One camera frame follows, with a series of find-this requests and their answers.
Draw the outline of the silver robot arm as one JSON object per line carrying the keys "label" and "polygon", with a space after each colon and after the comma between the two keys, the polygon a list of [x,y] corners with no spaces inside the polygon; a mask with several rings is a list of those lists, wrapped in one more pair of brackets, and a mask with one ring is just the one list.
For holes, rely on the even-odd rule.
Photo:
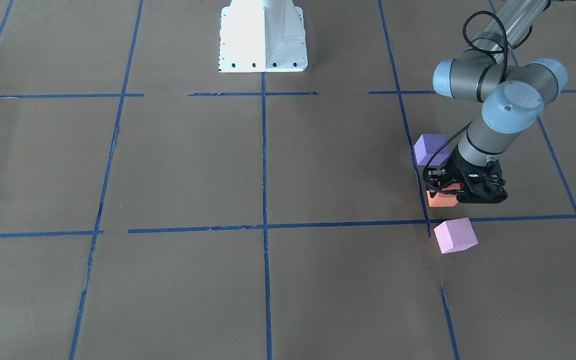
{"label": "silver robot arm", "polygon": [[437,65],[433,87],[439,95],[477,101],[482,107],[476,119],[439,146],[442,151],[458,140],[445,161],[423,163],[429,202],[446,198],[498,204],[508,198],[501,155],[569,81],[567,69],[555,59],[510,64],[511,52],[525,43],[534,22],[550,6],[549,0],[508,0],[496,13],[481,10],[464,21],[462,37],[468,47],[460,57]]}

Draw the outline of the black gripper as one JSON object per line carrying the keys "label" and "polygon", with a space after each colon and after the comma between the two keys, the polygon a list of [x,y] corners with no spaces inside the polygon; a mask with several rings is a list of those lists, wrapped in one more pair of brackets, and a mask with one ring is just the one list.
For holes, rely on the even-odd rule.
{"label": "black gripper", "polygon": [[508,198],[502,168],[498,160],[489,161],[485,166],[471,164],[458,150],[453,150],[449,159],[449,169],[453,178],[461,184],[462,193],[457,194],[457,202],[463,204],[498,204]]}

